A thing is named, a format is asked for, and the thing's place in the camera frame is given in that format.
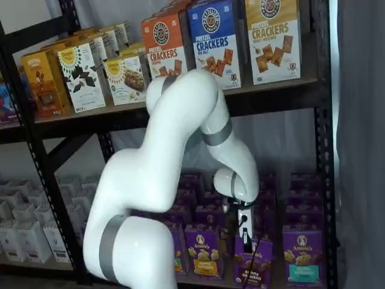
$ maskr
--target cracker image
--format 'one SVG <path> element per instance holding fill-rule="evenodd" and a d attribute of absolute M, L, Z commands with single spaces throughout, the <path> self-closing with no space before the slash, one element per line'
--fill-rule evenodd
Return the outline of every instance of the cracker image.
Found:
<path fill-rule="evenodd" d="M 276 66 L 281 66 L 281 61 L 283 58 L 283 50 L 276 47 L 273 54 L 273 59 L 271 60 L 271 63 L 275 64 Z"/>
<path fill-rule="evenodd" d="M 174 71 L 176 75 L 180 75 L 182 73 L 182 63 L 182 61 L 175 59 Z"/>
<path fill-rule="evenodd" d="M 159 68 L 159 72 L 161 73 L 161 76 L 167 76 L 168 75 L 167 68 L 165 66 L 162 66 L 161 68 Z"/>
<path fill-rule="evenodd" d="M 233 63 L 233 53 L 234 51 L 232 49 L 225 49 L 224 50 L 224 56 L 223 56 L 223 62 L 227 65 L 231 65 Z"/>
<path fill-rule="evenodd" d="M 262 51 L 267 62 L 273 59 L 273 49 L 271 48 L 270 44 L 262 48 Z"/>
<path fill-rule="evenodd" d="M 282 51 L 285 53 L 291 53 L 291 46 L 293 45 L 293 37 L 285 35 L 283 38 Z"/>
<path fill-rule="evenodd" d="M 258 56 L 256 59 L 257 59 L 257 66 L 260 73 L 268 70 L 266 57 L 264 55 Z"/>
<path fill-rule="evenodd" d="M 225 63 L 222 60 L 218 59 L 215 74 L 222 77 L 224 72 L 224 66 L 225 66 Z"/>

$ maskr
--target brand logo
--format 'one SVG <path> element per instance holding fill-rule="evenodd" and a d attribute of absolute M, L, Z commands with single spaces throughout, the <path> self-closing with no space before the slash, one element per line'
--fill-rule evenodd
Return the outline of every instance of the brand logo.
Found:
<path fill-rule="evenodd" d="M 261 0 L 260 12 L 266 18 L 274 18 L 281 7 L 281 0 Z"/>
<path fill-rule="evenodd" d="M 208 33 L 214 33 L 221 25 L 219 13 L 214 8 L 207 8 L 203 13 L 202 25 Z"/>
<path fill-rule="evenodd" d="M 28 60 L 28 65 L 32 66 L 35 64 L 40 64 L 40 62 L 41 62 L 40 58 L 32 58 L 32 59 Z"/>
<path fill-rule="evenodd" d="M 307 238 L 306 238 L 304 235 L 300 235 L 300 236 L 298 236 L 298 238 L 297 238 L 297 243 L 298 243 L 298 245 L 300 245 L 301 247 L 304 247 L 304 246 L 306 246 L 306 244 L 307 244 Z"/>
<path fill-rule="evenodd" d="M 203 244 L 205 243 L 205 238 L 203 238 L 202 235 L 198 235 L 198 236 L 197 236 L 197 243 L 198 243 L 199 245 L 203 245 Z"/>
<path fill-rule="evenodd" d="M 168 32 L 168 28 L 165 23 L 158 22 L 154 26 L 153 35 L 157 44 L 165 45 L 168 42 L 168 37 L 170 33 Z"/>

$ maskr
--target blue cracker box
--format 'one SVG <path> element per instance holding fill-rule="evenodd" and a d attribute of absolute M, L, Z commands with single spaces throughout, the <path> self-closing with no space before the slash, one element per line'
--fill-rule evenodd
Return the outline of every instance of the blue cracker box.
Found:
<path fill-rule="evenodd" d="M 0 84 L 0 123 L 17 122 L 7 86 Z"/>
<path fill-rule="evenodd" d="M 241 87 L 237 13 L 233 0 L 199 1 L 188 9 L 197 68 L 212 73 L 222 90 Z"/>

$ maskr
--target pretzel crackers box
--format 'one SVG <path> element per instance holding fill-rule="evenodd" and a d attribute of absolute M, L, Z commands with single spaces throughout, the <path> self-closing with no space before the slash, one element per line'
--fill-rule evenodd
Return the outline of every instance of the pretzel crackers box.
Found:
<path fill-rule="evenodd" d="M 70 102 L 53 49 L 22 57 L 26 77 L 41 117 L 59 116 L 70 111 Z"/>
<path fill-rule="evenodd" d="M 142 35 L 153 79 L 180 75 L 195 66 L 184 7 L 178 5 L 142 22 Z"/>
<path fill-rule="evenodd" d="M 115 105 L 146 100 L 150 83 L 144 54 L 130 54 L 105 63 L 109 87 Z"/>
<path fill-rule="evenodd" d="M 252 253 L 244 251 L 243 239 L 235 237 L 234 278 L 237 285 L 243 288 L 247 276 L 250 275 L 246 288 L 267 289 L 270 287 L 271 260 L 273 244 L 268 240 L 251 239 Z"/>
<path fill-rule="evenodd" d="M 223 257 L 218 228 L 203 224 L 188 225 L 185 235 L 194 273 L 209 279 L 222 279 Z"/>
<path fill-rule="evenodd" d="M 301 77 L 297 0 L 245 0 L 254 84 Z"/>
<path fill-rule="evenodd" d="M 285 225 L 282 234 L 287 284 L 323 286 L 325 264 L 321 230 L 314 225 Z"/>
<path fill-rule="evenodd" d="M 188 16 L 197 68 L 213 73 L 222 90 L 241 87 L 235 2 L 199 1 L 189 8 Z"/>

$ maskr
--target yellow box label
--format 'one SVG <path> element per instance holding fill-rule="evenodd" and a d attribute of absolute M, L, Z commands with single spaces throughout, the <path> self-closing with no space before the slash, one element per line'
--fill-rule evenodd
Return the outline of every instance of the yellow box label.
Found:
<path fill-rule="evenodd" d="M 217 276 L 217 263 L 214 261 L 194 260 L 194 272 L 199 275 Z"/>

